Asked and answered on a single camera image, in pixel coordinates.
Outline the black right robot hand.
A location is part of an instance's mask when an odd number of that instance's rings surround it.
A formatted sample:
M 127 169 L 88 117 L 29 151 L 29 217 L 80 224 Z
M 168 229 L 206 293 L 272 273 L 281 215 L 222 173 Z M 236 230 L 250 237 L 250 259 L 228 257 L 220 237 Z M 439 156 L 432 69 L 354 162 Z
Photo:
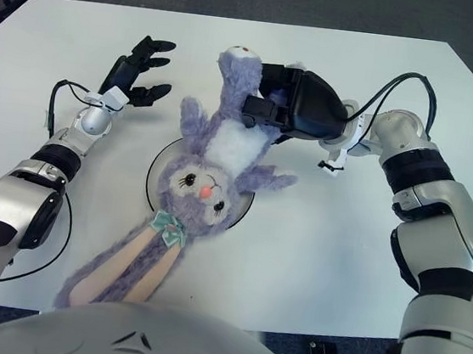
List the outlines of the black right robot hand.
M 265 63 L 258 91 L 262 96 L 248 96 L 241 110 L 247 127 L 272 126 L 284 135 L 306 140 L 331 140 L 345 131 L 345 105 L 310 70 Z

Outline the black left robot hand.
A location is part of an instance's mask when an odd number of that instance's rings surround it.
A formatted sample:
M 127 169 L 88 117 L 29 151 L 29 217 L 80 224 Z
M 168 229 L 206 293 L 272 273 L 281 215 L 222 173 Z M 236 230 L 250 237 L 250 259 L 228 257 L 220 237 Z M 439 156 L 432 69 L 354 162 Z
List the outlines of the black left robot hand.
M 170 84 L 164 83 L 151 88 L 135 87 L 138 76 L 151 68 L 163 67 L 171 61 L 169 58 L 154 58 L 156 53 L 172 51 L 176 43 L 154 40 L 146 36 L 136 44 L 131 53 L 120 56 L 103 80 L 98 94 L 104 94 L 112 87 L 118 87 L 128 97 L 129 104 L 135 107 L 149 107 L 156 100 L 166 96 L 171 90 Z

